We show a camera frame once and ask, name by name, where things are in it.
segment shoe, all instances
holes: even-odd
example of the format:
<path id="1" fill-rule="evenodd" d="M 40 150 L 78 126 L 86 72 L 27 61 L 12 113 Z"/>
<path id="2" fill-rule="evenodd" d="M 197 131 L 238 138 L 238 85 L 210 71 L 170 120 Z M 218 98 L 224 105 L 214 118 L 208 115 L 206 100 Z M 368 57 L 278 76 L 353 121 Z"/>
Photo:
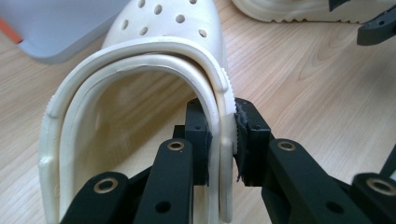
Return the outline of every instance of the shoe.
<path id="1" fill-rule="evenodd" d="M 139 136 L 149 135 L 149 122 L 162 121 L 161 113 L 172 104 L 163 91 L 178 90 L 166 77 L 181 78 L 193 89 L 213 135 L 203 222 L 230 222 L 236 125 L 224 52 L 212 1 L 131 1 L 114 21 L 103 48 L 66 77 L 46 109 L 39 174 L 48 223 L 62 220 L 92 176 L 125 173 L 134 166 L 128 161 L 141 148 L 131 155 L 128 148 L 144 147 Z M 170 81 L 158 88 L 164 80 Z M 131 88 L 141 95 L 130 96 Z M 154 93 L 157 102 L 138 99 Z M 177 97 L 185 96 L 179 92 Z M 147 114 L 142 115 L 144 108 Z"/>
<path id="2" fill-rule="evenodd" d="M 346 21 L 364 23 L 396 4 L 395 0 L 351 0 L 329 11 L 325 0 L 233 0 L 259 21 Z"/>

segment wooden table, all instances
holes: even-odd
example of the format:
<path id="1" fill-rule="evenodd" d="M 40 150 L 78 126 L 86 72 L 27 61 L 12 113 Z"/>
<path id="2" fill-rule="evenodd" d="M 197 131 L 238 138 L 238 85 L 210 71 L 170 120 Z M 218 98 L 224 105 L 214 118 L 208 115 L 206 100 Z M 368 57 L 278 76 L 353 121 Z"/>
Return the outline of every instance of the wooden table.
<path id="1" fill-rule="evenodd" d="M 357 24 L 262 23 L 230 2 L 217 6 L 235 95 L 259 108 L 275 136 L 301 143 L 329 175 L 350 183 L 354 174 L 379 172 L 396 143 L 396 38 L 360 47 Z M 41 118 L 63 79 L 102 41 L 66 63 L 45 65 L 0 34 L 0 223 L 45 222 Z M 233 223 L 270 223 L 259 188 L 235 182 L 233 199 Z"/>

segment orange object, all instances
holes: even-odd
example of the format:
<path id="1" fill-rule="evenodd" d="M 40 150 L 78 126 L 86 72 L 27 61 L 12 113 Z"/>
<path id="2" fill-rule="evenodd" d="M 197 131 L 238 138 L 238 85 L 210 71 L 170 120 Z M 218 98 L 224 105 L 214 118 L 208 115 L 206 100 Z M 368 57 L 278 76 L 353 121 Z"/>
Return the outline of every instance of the orange object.
<path id="1" fill-rule="evenodd" d="M 21 36 L 0 17 L 0 30 L 2 30 L 14 43 L 22 42 Z"/>

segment orange strip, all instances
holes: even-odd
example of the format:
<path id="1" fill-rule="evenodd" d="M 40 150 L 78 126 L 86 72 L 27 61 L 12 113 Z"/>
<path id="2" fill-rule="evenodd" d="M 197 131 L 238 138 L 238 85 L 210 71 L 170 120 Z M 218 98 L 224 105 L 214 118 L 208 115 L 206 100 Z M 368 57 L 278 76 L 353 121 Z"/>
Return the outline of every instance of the orange strip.
<path id="1" fill-rule="evenodd" d="M 18 33 L 12 29 L 1 17 L 0 17 L 0 30 L 3 31 L 14 43 L 19 44 L 22 42 L 22 38 Z"/>

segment light wood grain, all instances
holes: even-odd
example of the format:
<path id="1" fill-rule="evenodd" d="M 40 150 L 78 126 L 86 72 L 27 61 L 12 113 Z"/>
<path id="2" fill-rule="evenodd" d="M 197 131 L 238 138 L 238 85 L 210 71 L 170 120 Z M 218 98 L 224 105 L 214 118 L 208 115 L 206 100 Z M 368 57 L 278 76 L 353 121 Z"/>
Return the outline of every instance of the light wood grain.
<path id="1" fill-rule="evenodd" d="M 378 172 L 396 143 L 396 38 L 359 47 L 357 24 L 262 23 L 230 1 L 217 6 L 235 95 L 330 175 L 350 182 Z M 0 223 L 45 222 L 36 167 L 41 118 L 62 80 L 102 41 L 44 65 L 0 34 Z M 183 115 L 184 105 L 174 109 Z M 233 223 L 270 223 L 260 189 L 235 183 L 233 199 Z"/>

